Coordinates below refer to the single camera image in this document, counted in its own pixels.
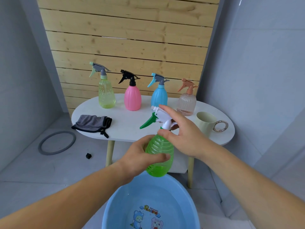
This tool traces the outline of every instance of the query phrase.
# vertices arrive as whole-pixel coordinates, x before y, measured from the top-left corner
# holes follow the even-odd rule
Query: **light green spray bottle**
[[[171,122],[172,118],[163,109],[152,106],[152,110],[154,110],[154,112],[152,113],[151,118],[145,124],[143,124],[140,129],[145,128],[154,122],[163,123],[161,128],[166,130],[170,130],[171,127],[177,124],[176,122]],[[148,143],[145,152],[148,154],[170,154],[170,159],[168,161],[152,164],[146,169],[147,173],[149,173],[151,176],[162,177],[170,170],[173,164],[173,144],[164,137],[158,134],[155,135]]]
[[[110,70],[98,63],[90,62],[92,65],[92,72],[89,77],[94,73],[101,72],[101,80],[98,86],[98,102],[102,108],[113,108],[115,105],[115,96],[111,86],[111,82],[107,79],[106,72]]]

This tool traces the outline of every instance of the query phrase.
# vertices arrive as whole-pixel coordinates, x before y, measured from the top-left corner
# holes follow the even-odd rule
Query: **white oval table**
[[[150,108],[151,96],[142,96],[141,109],[139,109],[138,111],[129,111],[125,108],[124,94],[115,94],[115,97],[116,105],[113,108],[102,108],[98,103],[98,97],[94,97],[80,104],[74,110],[71,117],[71,121],[73,124],[75,124],[75,122],[79,119],[80,115],[108,116],[112,118],[110,128],[106,129],[109,138],[106,138],[104,135],[101,135],[98,132],[90,133],[78,130],[79,133],[85,136],[96,139],[108,140],[106,166],[112,163],[112,155],[115,141],[135,142],[145,135],[156,134],[158,129],[160,128],[159,123],[153,123],[146,128],[140,129],[140,126],[143,125],[152,115],[152,110]],[[172,107],[173,109],[176,109],[177,102],[178,98],[168,98],[167,105]],[[227,130],[223,132],[212,131],[210,135],[210,139],[216,142],[217,144],[227,144],[235,134],[235,128],[232,121],[222,111],[200,101],[197,101],[194,114],[188,116],[187,118],[194,121],[196,118],[196,113],[200,111],[209,112],[213,114],[217,118],[217,120],[225,120],[226,122],[228,122],[229,127],[227,128]],[[179,129],[174,130],[173,133],[178,134]],[[172,171],[171,169],[170,172],[185,173],[186,168],[182,172],[179,171],[179,168],[181,169],[181,167],[183,167],[183,165],[185,164],[185,162],[183,162],[183,160],[185,159],[188,159],[188,162],[186,162],[187,164],[185,165],[185,167],[188,170],[188,187],[191,188],[193,183],[193,158],[187,158],[179,151],[178,153],[176,153],[175,151],[174,161],[178,160],[178,162],[176,162],[176,165],[174,165],[173,162],[172,168],[174,170],[174,167],[176,167],[178,171]]]

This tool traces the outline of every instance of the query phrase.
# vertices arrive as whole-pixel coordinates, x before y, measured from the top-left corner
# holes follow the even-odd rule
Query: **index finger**
[[[166,111],[170,117],[177,122],[177,124],[181,124],[182,121],[185,119],[185,116],[181,115],[171,107],[168,107],[166,105],[159,104],[159,108],[162,108],[164,111]]]
[[[148,144],[148,142],[150,142],[150,140],[154,137],[155,135],[147,135],[142,137],[141,139],[137,140],[134,142],[134,144],[139,145],[139,146],[145,146],[146,144]]]

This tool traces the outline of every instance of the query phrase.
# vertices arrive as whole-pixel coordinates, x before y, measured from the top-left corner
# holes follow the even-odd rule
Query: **pink cartoon bear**
[[[159,221],[156,218],[152,218],[152,227],[151,229],[162,229],[163,221]]]

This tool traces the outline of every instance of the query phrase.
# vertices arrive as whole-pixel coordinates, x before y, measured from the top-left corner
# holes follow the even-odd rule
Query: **pink spray bottle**
[[[129,111],[139,110],[141,108],[142,97],[139,88],[135,84],[135,80],[140,78],[129,71],[121,70],[121,73],[123,73],[123,77],[119,84],[125,79],[130,79],[129,87],[124,95],[125,107]]]

